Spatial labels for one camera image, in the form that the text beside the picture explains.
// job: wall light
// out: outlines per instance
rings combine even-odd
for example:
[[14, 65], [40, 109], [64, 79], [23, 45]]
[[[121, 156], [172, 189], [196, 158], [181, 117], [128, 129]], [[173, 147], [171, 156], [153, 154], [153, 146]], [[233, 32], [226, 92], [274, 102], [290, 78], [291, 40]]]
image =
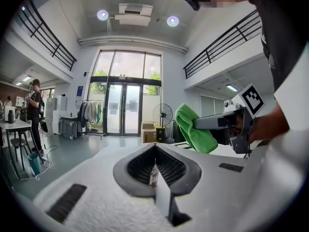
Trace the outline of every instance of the wall light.
[[238, 92], [238, 90], [236, 88], [234, 88], [232, 85], [227, 85], [227, 88], [229, 88], [230, 90], [234, 91], [234, 92]]
[[168, 25], [170, 27], [175, 27], [178, 24], [179, 24], [179, 19], [176, 16], [173, 15], [168, 18]]
[[31, 76], [27, 76], [27, 77], [25, 77], [25, 78], [23, 79], [23, 81], [25, 82], [25, 81], [29, 80], [30, 78], [31, 78]]
[[108, 12], [106, 10], [99, 10], [97, 17], [99, 20], [105, 21], [108, 19]]

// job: clothing rack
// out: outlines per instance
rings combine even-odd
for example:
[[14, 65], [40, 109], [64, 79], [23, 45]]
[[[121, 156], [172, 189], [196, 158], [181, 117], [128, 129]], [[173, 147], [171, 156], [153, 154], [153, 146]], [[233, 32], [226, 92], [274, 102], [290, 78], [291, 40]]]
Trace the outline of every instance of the clothing rack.
[[[101, 102], [102, 103], [102, 106], [101, 106], [101, 109], [102, 109], [102, 111], [101, 111], [101, 113], [102, 113], [102, 118], [103, 118], [103, 115], [104, 115], [104, 112], [103, 112], [103, 109], [104, 109], [104, 101], [102, 101], [102, 100], [83, 100], [83, 102], [82, 102], [82, 104], [84, 103], [84, 102]], [[87, 131], [87, 125], [86, 125], [86, 131], [85, 132], [82, 132], [82, 133], [84, 133], [85, 135], [91, 135], [91, 136], [100, 136], [101, 137], [101, 140], [102, 140], [102, 136], [105, 136], [106, 137], [106, 134], [105, 133], [96, 133], [96, 132], [91, 132], [91, 131]]]

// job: teal bucket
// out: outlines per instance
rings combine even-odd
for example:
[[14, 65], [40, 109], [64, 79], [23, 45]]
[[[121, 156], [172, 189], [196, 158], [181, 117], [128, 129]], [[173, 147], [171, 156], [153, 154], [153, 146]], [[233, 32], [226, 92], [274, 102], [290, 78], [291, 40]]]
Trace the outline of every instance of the teal bucket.
[[41, 165], [40, 165], [40, 158], [37, 153], [32, 153], [28, 155], [28, 161], [30, 163], [31, 168], [34, 171], [35, 176], [41, 173]]

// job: round ceiling light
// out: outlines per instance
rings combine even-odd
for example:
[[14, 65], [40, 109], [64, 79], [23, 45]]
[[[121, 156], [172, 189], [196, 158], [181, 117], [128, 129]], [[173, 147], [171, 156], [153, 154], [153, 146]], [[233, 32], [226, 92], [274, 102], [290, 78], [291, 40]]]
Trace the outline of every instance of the round ceiling light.
[[179, 24], [179, 19], [176, 16], [170, 16], [168, 18], [168, 25], [170, 27], [175, 27]]
[[97, 13], [97, 17], [98, 17], [99, 20], [105, 21], [105, 20], [108, 19], [108, 12], [106, 10], [100, 10]]

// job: ceiling air conditioner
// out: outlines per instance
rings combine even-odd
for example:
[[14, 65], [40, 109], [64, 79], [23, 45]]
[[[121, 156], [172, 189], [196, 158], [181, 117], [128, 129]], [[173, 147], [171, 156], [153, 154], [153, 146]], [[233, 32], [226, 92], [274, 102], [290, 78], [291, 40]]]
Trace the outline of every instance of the ceiling air conditioner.
[[119, 14], [115, 15], [115, 20], [119, 20], [120, 25], [148, 26], [153, 6], [137, 3], [120, 3]]

